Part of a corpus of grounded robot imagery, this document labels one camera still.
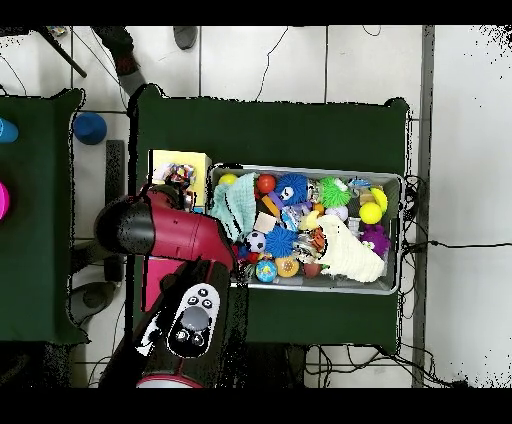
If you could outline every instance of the purple toy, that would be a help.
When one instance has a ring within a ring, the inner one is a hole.
[[[380,257],[384,256],[391,246],[391,241],[386,236],[382,225],[365,225],[364,233],[361,236],[361,243],[372,249]]]

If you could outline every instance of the yellow tennis ball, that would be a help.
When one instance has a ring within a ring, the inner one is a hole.
[[[367,202],[359,209],[359,216],[365,224],[376,224],[382,219],[382,209],[377,203]]]
[[[233,184],[237,178],[234,174],[224,174],[220,177],[219,184]]]

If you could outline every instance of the magenta object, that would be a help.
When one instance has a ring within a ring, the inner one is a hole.
[[[2,219],[9,209],[9,192],[7,187],[0,183],[0,219]]]

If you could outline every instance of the dark green tabletop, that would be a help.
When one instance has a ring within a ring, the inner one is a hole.
[[[204,152],[214,163],[404,173],[409,107],[403,99],[382,106],[169,99],[150,84],[137,105],[138,119],[132,119],[131,127],[138,135],[137,187],[147,176],[149,149]],[[135,323],[140,316],[141,275],[138,260]],[[251,289],[247,338],[249,342],[379,344],[394,351],[396,323],[396,293]]]
[[[79,343],[67,310],[71,228],[69,123],[83,92],[52,99],[0,96],[19,129],[0,143],[0,181],[12,196],[0,221],[0,340]]]

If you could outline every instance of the blue object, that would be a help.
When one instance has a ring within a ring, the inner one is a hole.
[[[101,143],[107,135],[107,123],[93,112],[85,112],[77,116],[73,122],[75,137],[84,144]]]
[[[277,275],[277,266],[272,261],[259,261],[256,265],[256,277],[262,283],[271,283]]]
[[[12,143],[18,138],[18,128],[12,122],[0,118],[0,143]]]
[[[276,225],[266,236],[265,252],[270,253],[274,258],[290,256],[293,251],[293,242],[297,240],[298,236],[297,233]]]
[[[291,197],[288,199],[282,196],[283,190],[286,188],[291,188],[291,190],[287,190],[291,194]],[[274,192],[280,197],[285,206],[305,202],[308,197],[308,179],[300,174],[283,175],[277,180]]]

